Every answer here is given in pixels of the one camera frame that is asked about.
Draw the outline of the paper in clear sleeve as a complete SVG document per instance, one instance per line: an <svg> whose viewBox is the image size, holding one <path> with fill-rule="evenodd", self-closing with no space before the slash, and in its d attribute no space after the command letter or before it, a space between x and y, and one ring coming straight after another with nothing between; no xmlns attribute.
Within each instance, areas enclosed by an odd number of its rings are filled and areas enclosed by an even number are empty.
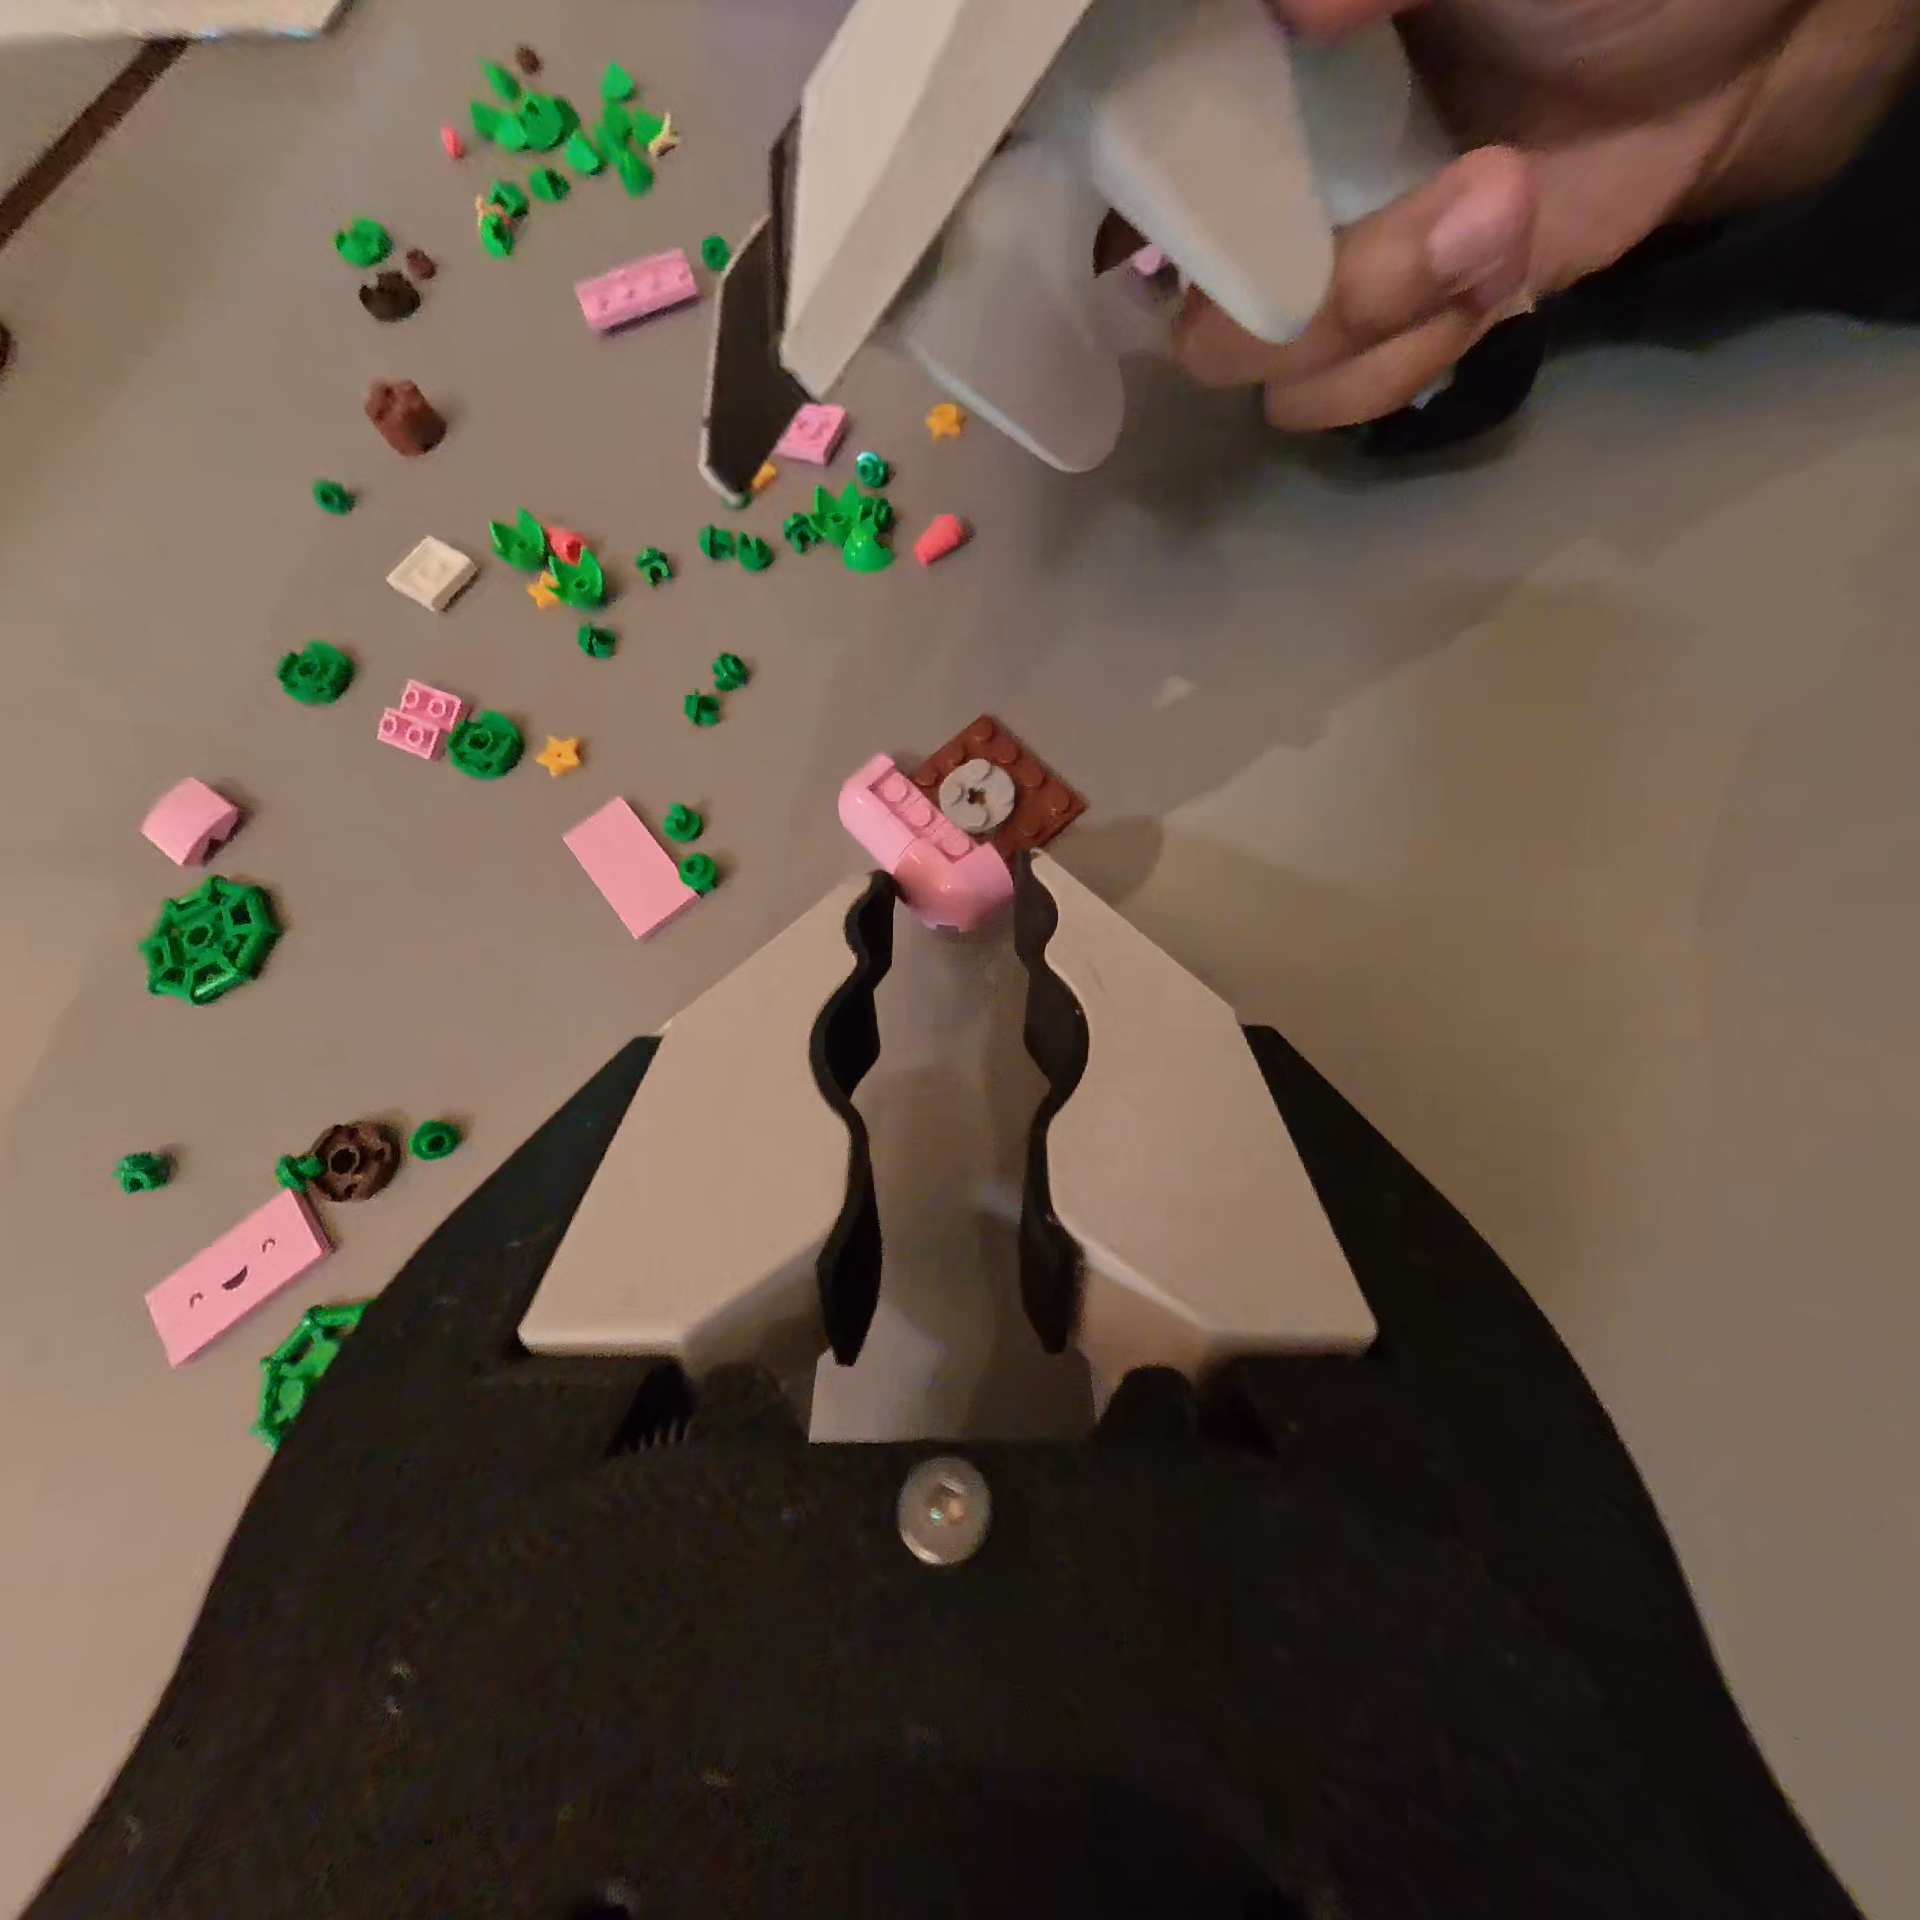
<svg viewBox="0 0 1920 1920"><path fill-rule="evenodd" d="M1 2L1 44L314 37L347 2Z"/></svg>

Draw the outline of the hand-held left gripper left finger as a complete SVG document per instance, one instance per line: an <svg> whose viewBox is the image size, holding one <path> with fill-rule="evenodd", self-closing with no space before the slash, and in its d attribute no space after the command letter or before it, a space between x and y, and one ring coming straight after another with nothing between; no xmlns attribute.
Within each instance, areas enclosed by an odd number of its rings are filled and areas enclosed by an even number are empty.
<svg viewBox="0 0 1920 1920"><path fill-rule="evenodd" d="M754 1365L812 1415L821 1357L859 1355L880 1297L854 1092L880 1058L895 907L881 871L849 878L666 1021L518 1323L526 1349L690 1379Z"/></svg>

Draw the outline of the green web piece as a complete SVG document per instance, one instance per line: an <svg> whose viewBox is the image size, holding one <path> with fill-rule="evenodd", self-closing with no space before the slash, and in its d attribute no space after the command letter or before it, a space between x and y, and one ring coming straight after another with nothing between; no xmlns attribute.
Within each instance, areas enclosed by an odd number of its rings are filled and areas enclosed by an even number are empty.
<svg viewBox="0 0 1920 1920"><path fill-rule="evenodd" d="M308 1305L285 1337L262 1355L250 1429L270 1451L278 1451L298 1423L304 1404L369 1308L371 1297Z"/></svg>
<svg viewBox="0 0 1920 1920"><path fill-rule="evenodd" d="M274 893L251 880L205 875L160 902L138 941L146 992L209 1006L251 984L279 937Z"/></svg>

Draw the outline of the large pink smooth tile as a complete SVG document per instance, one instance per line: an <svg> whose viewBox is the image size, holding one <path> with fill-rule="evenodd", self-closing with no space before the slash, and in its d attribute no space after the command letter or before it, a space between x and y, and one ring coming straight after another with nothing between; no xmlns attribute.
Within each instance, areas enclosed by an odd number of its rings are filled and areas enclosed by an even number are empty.
<svg viewBox="0 0 1920 1920"><path fill-rule="evenodd" d="M635 941L704 898L626 796L612 796L565 828L561 844Z"/></svg>

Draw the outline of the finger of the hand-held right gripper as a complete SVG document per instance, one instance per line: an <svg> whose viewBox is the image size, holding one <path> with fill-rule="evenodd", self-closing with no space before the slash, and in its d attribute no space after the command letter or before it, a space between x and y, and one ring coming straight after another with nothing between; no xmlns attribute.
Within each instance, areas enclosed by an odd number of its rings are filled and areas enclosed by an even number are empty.
<svg viewBox="0 0 1920 1920"><path fill-rule="evenodd" d="M698 468L735 508L795 411L845 369L844 342L793 319L799 257L793 216L761 216L721 271L711 300Z"/></svg>
<svg viewBox="0 0 1920 1920"><path fill-rule="evenodd" d="M857 2L779 146L779 365L832 390L1090 11Z"/></svg>

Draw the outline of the scattered small green clips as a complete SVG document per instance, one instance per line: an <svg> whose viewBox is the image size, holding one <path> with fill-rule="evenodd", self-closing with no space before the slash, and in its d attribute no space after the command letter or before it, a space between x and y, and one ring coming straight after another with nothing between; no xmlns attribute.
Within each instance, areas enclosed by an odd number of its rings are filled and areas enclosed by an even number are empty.
<svg viewBox="0 0 1920 1920"><path fill-rule="evenodd" d="M785 539L795 554L803 554L819 541L807 512L785 516L779 523L779 538ZM735 559L745 569L766 569L766 566L771 563L771 545L766 539L749 534L732 534L715 523L699 527L698 544L710 559ZM638 576L650 586L664 583L671 572L668 554L656 545L644 545L634 555L634 563ZM724 696L744 687L752 678L745 660L734 650L717 651L710 661L708 674L711 681L710 687L694 687L681 702L683 718L694 726L717 723ZM698 808L673 802L661 815L661 829L676 847L690 847L702 836L706 823ZM708 851L683 851L676 859L681 878L704 898L717 886L717 863Z"/></svg>

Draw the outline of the brown square plate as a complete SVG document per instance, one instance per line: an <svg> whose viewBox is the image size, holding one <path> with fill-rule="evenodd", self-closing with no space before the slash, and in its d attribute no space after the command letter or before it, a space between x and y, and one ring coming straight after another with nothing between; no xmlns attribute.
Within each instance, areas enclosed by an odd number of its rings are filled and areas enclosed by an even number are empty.
<svg viewBox="0 0 1920 1920"><path fill-rule="evenodd" d="M980 714L931 754L908 769L914 788L938 803L939 780L962 760L982 755L1005 766L1019 790L1013 815L992 837L977 841L993 847L1004 859L1019 851L1037 851L1066 832L1088 808L1086 797L1017 732L1011 732L992 714Z"/></svg>

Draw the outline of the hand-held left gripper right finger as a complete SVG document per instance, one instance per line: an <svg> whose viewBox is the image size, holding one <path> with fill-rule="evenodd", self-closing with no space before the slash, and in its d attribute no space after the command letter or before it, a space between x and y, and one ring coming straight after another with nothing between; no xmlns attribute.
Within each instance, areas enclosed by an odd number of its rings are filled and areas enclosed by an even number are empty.
<svg viewBox="0 0 1920 1920"><path fill-rule="evenodd" d="M1355 1355L1377 1318L1236 1008L1041 851L1013 865L1021 1043L1044 1076L1019 1176L1019 1302L1092 1408L1162 1370Z"/></svg>

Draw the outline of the brown round plate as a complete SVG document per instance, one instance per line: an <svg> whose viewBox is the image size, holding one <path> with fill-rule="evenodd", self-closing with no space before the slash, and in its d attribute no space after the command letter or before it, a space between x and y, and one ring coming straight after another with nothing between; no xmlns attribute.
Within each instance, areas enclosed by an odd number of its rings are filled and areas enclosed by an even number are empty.
<svg viewBox="0 0 1920 1920"><path fill-rule="evenodd" d="M342 1120L323 1129L306 1149L315 1169L306 1183L333 1203L356 1203L377 1196L403 1162L403 1139L395 1128L373 1115Z"/></svg>

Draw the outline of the pink studded plate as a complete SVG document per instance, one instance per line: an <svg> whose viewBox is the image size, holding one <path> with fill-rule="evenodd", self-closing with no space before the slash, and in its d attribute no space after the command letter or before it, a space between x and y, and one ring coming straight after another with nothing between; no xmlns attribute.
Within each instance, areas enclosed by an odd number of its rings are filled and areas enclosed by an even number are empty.
<svg viewBox="0 0 1920 1920"><path fill-rule="evenodd" d="M679 248L647 251L573 283L591 333L612 333L702 300L702 283Z"/></svg>

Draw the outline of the person's right hand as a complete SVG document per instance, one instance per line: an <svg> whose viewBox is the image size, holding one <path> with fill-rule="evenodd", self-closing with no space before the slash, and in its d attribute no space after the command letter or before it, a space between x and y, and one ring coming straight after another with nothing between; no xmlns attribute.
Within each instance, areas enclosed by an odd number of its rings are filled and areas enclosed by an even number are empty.
<svg viewBox="0 0 1920 1920"><path fill-rule="evenodd" d="M1286 345L1188 293L1171 357L1259 390L1287 434L1395 413L1495 325L1611 268L1670 222L1829 180L1915 69L1908 2L1277 2L1331 41L1395 16L1459 146L1344 227L1326 295Z"/></svg>

